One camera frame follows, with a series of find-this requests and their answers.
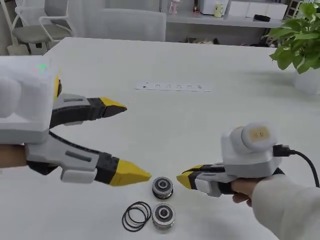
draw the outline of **white table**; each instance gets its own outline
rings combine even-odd
[[[294,89],[292,68],[282,72],[273,49],[66,38],[46,55],[59,65],[63,91],[107,96],[128,107],[109,119],[54,131],[77,144],[132,161],[153,174],[150,182],[121,188],[100,183],[61,183],[59,171],[41,176],[28,168],[0,176],[0,229],[4,240],[275,240],[245,204],[231,196],[208,197],[184,188],[176,175],[221,160],[220,135],[230,127],[271,122],[279,142],[305,153],[320,170],[320,99]],[[203,83],[212,92],[135,90],[136,83]],[[295,156],[281,168],[313,186],[308,165]],[[135,201],[159,201],[152,180],[167,176],[174,195],[167,202],[176,223],[165,235],[151,221],[138,233],[121,225]]]

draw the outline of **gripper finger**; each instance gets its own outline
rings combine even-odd
[[[108,118],[126,110],[124,105],[106,97],[86,98],[63,93],[54,101],[50,129]]]
[[[49,132],[48,139],[41,144],[26,145],[26,157],[29,167],[43,175],[61,166],[61,180],[68,183],[98,181],[124,186],[146,182],[151,177],[131,162],[71,143],[53,132]]]

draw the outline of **chair backrest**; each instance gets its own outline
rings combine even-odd
[[[93,38],[164,42],[167,16],[162,12],[104,8],[97,12]]]
[[[48,17],[64,17],[67,15],[69,0],[45,0],[44,11]],[[70,29],[65,20],[50,20],[53,24],[58,24]]]

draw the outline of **bearing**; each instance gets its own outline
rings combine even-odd
[[[159,203],[152,211],[152,222],[158,229],[170,229],[176,219],[174,208],[167,203]]]
[[[174,184],[167,177],[158,177],[152,183],[152,192],[158,199],[168,199],[174,193]]]

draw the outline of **white sleeve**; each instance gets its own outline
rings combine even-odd
[[[256,219],[280,240],[320,239],[320,189],[299,186],[285,175],[259,182],[252,195]]]

